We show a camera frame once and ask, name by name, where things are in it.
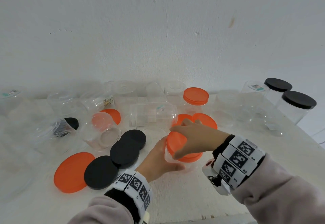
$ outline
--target wall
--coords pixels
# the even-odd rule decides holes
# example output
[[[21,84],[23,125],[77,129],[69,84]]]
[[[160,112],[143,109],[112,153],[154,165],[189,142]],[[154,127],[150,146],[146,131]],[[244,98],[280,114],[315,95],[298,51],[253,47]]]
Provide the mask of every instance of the wall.
[[[38,95],[92,81],[178,79],[209,91],[289,81],[325,128],[325,0],[0,0],[0,83]]]

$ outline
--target black wristband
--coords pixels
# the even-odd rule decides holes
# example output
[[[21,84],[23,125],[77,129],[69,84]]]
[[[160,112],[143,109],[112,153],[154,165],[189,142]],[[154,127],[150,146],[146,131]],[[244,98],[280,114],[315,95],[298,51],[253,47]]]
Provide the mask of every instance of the black wristband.
[[[225,141],[218,146],[218,148],[216,148],[212,154],[214,159],[216,160],[219,154],[222,154],[222,152],[224,152],[224,150],[227,148],[228,144],[230,143],[230,141],[235,137],[235,135],[230,134]]]
[[[135,223],[138,223],[140,221],[139,211],[136,207],[136,204],[134,203],[133,199],[129,197],[124,191],[113,188],[106,192],[104,195],[114,199],[116,202],[119,202],[121,205],[127,208],[131,213],[133,221]]]

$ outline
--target white table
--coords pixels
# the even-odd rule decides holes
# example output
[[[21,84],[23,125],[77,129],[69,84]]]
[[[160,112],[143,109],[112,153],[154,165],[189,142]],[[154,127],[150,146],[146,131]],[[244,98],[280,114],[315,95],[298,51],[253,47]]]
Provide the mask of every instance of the white table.
[[[299,127],[283,117],[287,134],[284,137],[270,136],[236,124],[225,131],[242,135],[270,153],[274,160],[286,167],[292,174],[300,175],[310,183],[325,190],[325,150]],[[147,153],[164,133],[148,132],[150,139],[142,152]],[[79,151],[94,151],[83,141]],[[79,211],[85,209],[89,200],[103,195],[105,190],[85,188],[74,194],[61,193],[53,184],[53,175],[59,164],[73,154],[68,151],[43,165],[34,183],[14,200],[1,206],[2,224],[58,224],[67,223]],[[212,158],[205,152],[200,163]],[[198,167],[187,174],[165,174],[152,182],[154,199],[148,211],[150,223],[249,223],[254,221],[244,205],[231,195],[221,196],[213,189]]]

